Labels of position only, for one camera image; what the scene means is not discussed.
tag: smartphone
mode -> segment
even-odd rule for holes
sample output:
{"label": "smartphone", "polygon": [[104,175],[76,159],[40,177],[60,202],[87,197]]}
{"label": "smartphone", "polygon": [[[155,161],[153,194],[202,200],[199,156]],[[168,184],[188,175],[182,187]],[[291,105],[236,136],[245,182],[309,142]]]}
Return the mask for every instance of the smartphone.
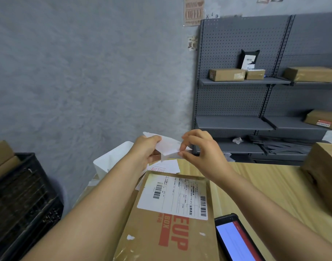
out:
{"label": "smartphone", "polygon": [[236,214],[215,218],[214,223],[228,261],[265,261]]}

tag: textured wall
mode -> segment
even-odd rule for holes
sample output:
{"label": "textured wall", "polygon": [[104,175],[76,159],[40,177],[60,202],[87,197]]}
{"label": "textured wall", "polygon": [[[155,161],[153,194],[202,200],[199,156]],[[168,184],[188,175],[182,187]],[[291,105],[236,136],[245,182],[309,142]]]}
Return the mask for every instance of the textured wall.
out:
{"label": "textured wall", "polygon": [[[332,0],[206,0],[220,15],[332,11]],[[183,0],[0,0],[0,139],[35,152],[73,204],[92,161],[142,131],[190,129],[197,55]]]}

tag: person's left hand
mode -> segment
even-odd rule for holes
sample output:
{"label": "person's left hand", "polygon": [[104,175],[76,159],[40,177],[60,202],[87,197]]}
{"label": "person's left hand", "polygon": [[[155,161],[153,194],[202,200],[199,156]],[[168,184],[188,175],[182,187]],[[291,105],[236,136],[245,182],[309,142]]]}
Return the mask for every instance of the person's left hand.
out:
{"label": "person's left hand", "polygon": [[155,150],[155,146],[161,141],[161,136],[155,135],[146,137],[144,135],[138,137],[128,152],[138,162],[138,166],[143,171],[148,163],[152,163],[161,159],[160,152]]}

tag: phone screen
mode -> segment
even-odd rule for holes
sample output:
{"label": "phone screen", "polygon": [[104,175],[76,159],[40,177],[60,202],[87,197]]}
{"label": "phone screen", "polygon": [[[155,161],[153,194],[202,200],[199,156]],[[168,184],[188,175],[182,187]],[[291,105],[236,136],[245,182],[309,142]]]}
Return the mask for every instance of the phone screen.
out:
{"label": "phone screen", "polygon": [[233,261],[262,261],[238,221],[216,228]]}

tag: white plastic bin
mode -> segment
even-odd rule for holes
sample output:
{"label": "white plastic bin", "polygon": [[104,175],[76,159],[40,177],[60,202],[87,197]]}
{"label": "white plastic bin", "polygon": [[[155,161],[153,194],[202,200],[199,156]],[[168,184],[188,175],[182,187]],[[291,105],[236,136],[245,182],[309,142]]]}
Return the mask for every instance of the white plastic bin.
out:
{"label": "white plastic bin", "polygon": [[120,146],[117,146],[113,150],[94,160],[94,166],[100,180],[103,179],[104,176],[114,167],[114,165],[129,152],[132,146],[132,142],[126,141]]}

